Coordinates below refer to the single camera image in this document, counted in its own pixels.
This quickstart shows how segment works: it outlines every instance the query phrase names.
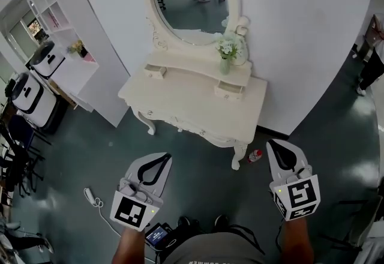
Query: hand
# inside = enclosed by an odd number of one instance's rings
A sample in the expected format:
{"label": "hand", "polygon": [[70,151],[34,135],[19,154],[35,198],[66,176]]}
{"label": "hand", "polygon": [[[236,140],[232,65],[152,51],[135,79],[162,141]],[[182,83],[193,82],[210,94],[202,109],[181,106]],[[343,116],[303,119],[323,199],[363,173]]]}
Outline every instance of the hand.
{"label": "hand", "polygon": [[113,257],[113,264],[137,263],[144,264],[145,232],[125,228],[119,247]]}

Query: gray t-shirt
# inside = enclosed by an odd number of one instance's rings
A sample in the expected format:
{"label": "gray t-shirt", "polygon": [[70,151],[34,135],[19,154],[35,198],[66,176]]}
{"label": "gray t-shirt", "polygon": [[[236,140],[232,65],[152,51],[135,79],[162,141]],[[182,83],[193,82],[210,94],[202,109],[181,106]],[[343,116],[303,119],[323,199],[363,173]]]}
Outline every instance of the gray t-shirt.
{"label": "gray t-shirt", "polygon": [[233,233],[195,236],[180,245],[164,264],[263,264],[262,254]]}

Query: white vanity table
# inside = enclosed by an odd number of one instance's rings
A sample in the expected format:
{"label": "white vanity table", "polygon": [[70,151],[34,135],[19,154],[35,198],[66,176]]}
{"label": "white vanity table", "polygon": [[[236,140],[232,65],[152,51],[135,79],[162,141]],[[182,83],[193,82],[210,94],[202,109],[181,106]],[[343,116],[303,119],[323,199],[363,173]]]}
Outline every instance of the white vanity table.
{"label": "white vanity table", "polygon": [[[241,16],[241,0],[228,3],[226,31],[245,36],[249,21]],[[147,0],[147,4],[157,50],[129,78],[119,97],[151,135],[155,134],[152,120],[162,120],[218,147],[234,147],[232,168],[238,170],[254,138],[267,82],[250,76],[247,51],[236,59],[228,75],[222,75],[221,58],[212,41],[196,45],[178,38],[157,1]]]}

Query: shelf unit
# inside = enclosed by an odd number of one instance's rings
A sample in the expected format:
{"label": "shelf unit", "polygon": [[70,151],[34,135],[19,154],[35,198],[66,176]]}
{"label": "shelf unit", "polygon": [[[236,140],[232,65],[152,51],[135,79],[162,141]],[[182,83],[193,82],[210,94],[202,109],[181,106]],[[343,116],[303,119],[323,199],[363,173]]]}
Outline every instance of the shelf unit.
{"label": "shelf unit", "polygon": [[[128,106],[118,97],[129,75],[117,56],[88,0],[28,0],[42,28],[65,60],[51,79],[81,107],[96,110],[112,125],[120,123]],[[82,40],[88,55],[67,52]]]}

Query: vase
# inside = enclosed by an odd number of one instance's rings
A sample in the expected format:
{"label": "vase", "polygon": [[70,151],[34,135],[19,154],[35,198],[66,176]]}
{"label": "vase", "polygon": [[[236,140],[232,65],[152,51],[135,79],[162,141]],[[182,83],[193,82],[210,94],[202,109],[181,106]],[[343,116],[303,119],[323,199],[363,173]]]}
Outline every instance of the vase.
{"label": "vase", "polygon": [[230,70],[230,60],[229,59],[221,59],[220,61],[220,72],[222,75],[227,75]]}

